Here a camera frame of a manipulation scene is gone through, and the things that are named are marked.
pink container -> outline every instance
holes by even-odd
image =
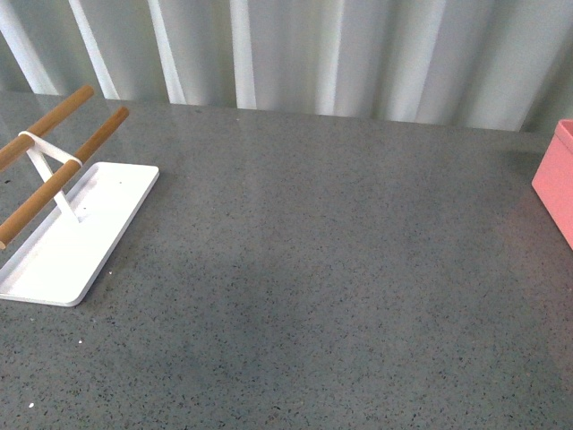
[[[573,119],[557,123],[532,185],[573,248]]]

